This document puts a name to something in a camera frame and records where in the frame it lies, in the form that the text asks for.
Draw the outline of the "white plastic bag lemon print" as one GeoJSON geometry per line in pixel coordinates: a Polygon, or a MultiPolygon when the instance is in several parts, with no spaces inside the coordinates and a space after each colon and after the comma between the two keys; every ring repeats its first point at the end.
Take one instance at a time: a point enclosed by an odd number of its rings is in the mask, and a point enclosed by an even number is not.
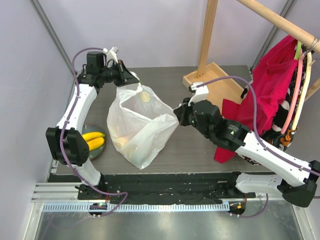
{"type": "Polygon", "coordinates": [[[178,123],[173,109],[141,83],[117,87],[106,118],[115,149],[140,170],[157,157],[178,123]]]}

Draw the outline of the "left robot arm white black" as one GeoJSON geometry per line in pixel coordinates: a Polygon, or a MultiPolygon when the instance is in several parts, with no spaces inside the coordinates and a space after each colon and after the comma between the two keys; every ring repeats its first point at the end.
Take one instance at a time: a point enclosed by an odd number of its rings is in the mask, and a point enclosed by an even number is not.
{"type": "Polygon", "coordinates": [[[105,84],[123,87],[140,81],[118,59],[118,50],[114,46],[111,49],[88,47],[80,51],[86,53],[86,63],[80,73],[72,71],[75,87],[70,103],[57,125],[45,132],[52,158],[68,166],[82,182],[80,191],[97,200],[107,195],[107,185],[103,174],[89,159],[89,146],[82,136],[85,119],[105,84]]]}

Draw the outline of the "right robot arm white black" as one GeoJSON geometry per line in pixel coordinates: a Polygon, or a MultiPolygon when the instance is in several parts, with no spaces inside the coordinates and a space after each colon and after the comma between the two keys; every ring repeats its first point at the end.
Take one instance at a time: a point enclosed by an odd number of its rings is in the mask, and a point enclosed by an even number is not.
{"type": "Polygon", "coordinates": [[[298,207],[306,208],[314,199],[320,163],[295,158],[255,135],[241,123],[223,118],[219,108],[208,100],[190,103],[184,98],[173,110],[179,125],[193,126],[218,148],[248,157],[271,170],[272,174],[235,172],[226,184],[233,198],[240,194],[262,193],[281,196],[298,207]]]}

